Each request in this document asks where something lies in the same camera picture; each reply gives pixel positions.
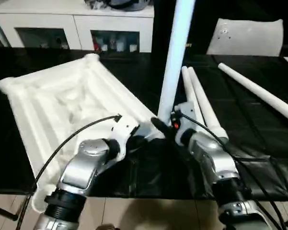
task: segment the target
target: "wooden floor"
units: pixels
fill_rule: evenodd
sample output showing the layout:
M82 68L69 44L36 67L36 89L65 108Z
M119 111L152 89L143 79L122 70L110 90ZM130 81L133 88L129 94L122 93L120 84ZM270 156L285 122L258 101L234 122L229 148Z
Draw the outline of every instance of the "wooden floor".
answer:
M0 195L0 207L16 213L23 196ZM264 207L276 218L268 202ZM288 220L288 202L276 203ZM22 230L32 230L38 214L29 206ZM214 201L161 199L89 198L80 219L80 230L94 230L102 224L121 230L221 230ZM0 230L14 230L16 222L0 216Z

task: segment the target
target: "white foam tray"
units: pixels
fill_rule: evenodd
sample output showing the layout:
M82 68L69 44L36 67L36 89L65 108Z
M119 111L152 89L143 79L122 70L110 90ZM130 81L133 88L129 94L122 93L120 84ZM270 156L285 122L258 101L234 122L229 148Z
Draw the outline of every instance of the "white foam tray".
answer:
M52 152L83 125L109 116L130 115L140 124L137 134L153 138L155 116L89 54L82 59L17 78L0 81L7 94L32 170L36 176ZM55 157L38 186L56 184L62 169L84 139L107 138L114 121L84 130Z

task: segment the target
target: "white cabinet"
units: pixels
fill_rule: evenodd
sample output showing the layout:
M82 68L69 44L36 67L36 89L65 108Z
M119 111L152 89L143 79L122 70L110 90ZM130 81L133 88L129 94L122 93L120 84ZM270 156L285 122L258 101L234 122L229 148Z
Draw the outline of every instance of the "white cabinet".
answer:
M12 47L151 52L154 8L91 10L84 0L9 0L0 26Z
M120 51L130 50L133 47L135 51L151 52L153 18L77 15L74 18L82 49L95 50L96 44L93 43L96 43L98 36L99 40L107 40L102 41L102 44L110 49L111 37L114 36L115 46Z
M0 26L12 47L38 47L34 46L38 40L41 47L53 47L51 44L59 43L59 39L62 46L66 40L70 49L81 49L72 15L0 13Z

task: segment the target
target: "black table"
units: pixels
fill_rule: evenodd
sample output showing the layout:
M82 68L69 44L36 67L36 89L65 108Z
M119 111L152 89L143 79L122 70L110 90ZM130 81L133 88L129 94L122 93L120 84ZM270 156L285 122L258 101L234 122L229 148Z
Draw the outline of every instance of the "black table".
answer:
M83 57L89 51L0 48L0 79ZM157 114L165 59L150 54L103 54L101 62ZM288 120L217 69L224 62L288 103L288 63L280 57L189 56L235 155L258 175L273 200L288 201ZM175 103L185 101L179 81ZM239 167L259 200L262 192ZM166 140L155 139L100 176L92 196L212 199ZM32 192L34 176L7 97L0 92L0 194Z

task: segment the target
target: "white rod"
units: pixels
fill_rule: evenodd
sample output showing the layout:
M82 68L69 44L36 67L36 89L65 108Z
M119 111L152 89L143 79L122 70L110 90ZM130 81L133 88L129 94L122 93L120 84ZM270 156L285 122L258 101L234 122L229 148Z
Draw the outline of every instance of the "white rod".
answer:
M196 0L177 0L158 117L169 123Z
M198 100L197 100L197 97L196 97L196 94L192 85L192 81L191 81L191 77L189 75L188 69L186 66L183 66L181 71L182 71L182 77L183 77L183 83L184 83L184 89L185 89L187 101L192 102L194 104L196 121L198 121L199 123L205 126L206 124L205 124L205 121L203 119L203 116L202 116L202 113L198 104ZM201 131L201 132L208 134L208 132L205 131L200 126L196 126L196 131L197 132Z
M215 135L219 138L222 138L223 141L228 141L228 135L226 131L220 126L220 123L214 113L214 110L206 96L204 89L201 86L201 83L193 69L193 67L188 68L191 81L193 84L193 88L195 90L196 97L198 99L198 103L200 105L200 109L202 115L205 119L207 127L215 133Z
M224 63L219 64L219 69L227 73L230 77L235 79L238 83L243 85L245 88L249 89L255 95L260 97L263 101L268 103L274 109L278 110L282 115L284 115L288 119L288 104L279 99L278 97L271 94L269 91L265 90L261 86L257 85L253 81L244 77L237 71L231 69L229 66Z

